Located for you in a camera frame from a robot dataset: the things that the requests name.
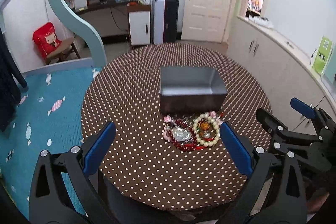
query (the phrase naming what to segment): blue gripper pad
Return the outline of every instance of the blue gripper pad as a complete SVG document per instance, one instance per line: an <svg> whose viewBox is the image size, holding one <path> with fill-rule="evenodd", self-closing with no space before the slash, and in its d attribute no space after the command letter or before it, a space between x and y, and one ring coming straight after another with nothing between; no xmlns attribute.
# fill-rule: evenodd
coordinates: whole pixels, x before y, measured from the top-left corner
<svg viewBox="0 0 336 224"><path fill-rule="evenodd" d="M226 122L222 123L219 131L222 142L230 153L230 156L237 166L239 173L246 175L247 178L250 178L252 176L253 169L251 156L248 151Z"/></svg>
<svg viewBox="0 0 336 224"><path fill-rule="evenodd" d="M301 113L307 119L312 120L315 119L315 111L309 105L305 104L304 102L300 101L297 98L293 98L291 100L291 107L295 109L297 112Z"/></svg>
<svg viewBox="0 0 336 224"><path fill-rule="evenodd" d="M116 126L113 122L109 122L98 139L92 145L84 158L83 173L85 177L89 177L97 172L101 161L105 157L107 151L116 137Z"/></svg>

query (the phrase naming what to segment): green paper bag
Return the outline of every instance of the green paper bag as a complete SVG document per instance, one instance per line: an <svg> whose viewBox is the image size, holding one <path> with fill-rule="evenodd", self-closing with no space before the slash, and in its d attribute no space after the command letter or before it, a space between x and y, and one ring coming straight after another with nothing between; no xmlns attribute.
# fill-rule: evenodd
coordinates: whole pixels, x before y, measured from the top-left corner
<svg viewBox="0 0 336 224"><path fill-rule="evenodd" d="M320 47L318 48L316 58L313 63L313 69L319 74L322 74L322 71L330 57L332 41L326 37L322 37Z"/></svg>

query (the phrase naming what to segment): jewelry pile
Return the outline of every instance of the jewelry pile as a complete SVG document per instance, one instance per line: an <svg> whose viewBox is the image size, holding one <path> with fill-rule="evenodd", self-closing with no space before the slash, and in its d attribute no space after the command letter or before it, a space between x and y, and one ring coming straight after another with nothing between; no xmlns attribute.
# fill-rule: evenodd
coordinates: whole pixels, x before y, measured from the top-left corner
<svg viewBox="0 0 336 224"><path fill-rule="evenodd" d="M223 123L216 112L207 112L189 123L182 119L173 119L171 116L164 117L165 128L163 138L183 152L201 150L217 144L220 139L219 127Z"/></svg>

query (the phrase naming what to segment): metal box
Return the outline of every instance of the metal box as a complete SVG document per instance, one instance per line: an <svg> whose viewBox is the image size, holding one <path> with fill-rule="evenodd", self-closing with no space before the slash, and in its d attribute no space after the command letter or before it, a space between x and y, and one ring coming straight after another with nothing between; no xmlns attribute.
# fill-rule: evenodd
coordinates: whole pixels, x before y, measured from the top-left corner
<svg viewBox="0 0 336 224"><path fill-rule="evenodd" d="M227 89L215 68L161 67L161 114L219 111Z"/></svg>

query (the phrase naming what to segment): polka dot tablecloth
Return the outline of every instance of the polka dot tablecloth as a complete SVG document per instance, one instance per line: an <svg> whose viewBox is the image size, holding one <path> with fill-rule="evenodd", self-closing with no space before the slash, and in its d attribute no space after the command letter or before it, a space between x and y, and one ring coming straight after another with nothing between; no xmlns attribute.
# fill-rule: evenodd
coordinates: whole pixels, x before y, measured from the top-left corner
<svg viewBox="0 0 336 224"><path fill-rule="evenodd" d="M107 121L115 123L115 141L100 170L125 196L162 210L230 202L246 177L221 140L214 147L188 153L162 138L160 67L170 65L216 68L228 90L220 112L254 146L268 148L270 137L255 112L271 108L257 80L219 52L177 43L137 49L103 68L84 98L83 138L97 134Z"/></svg>

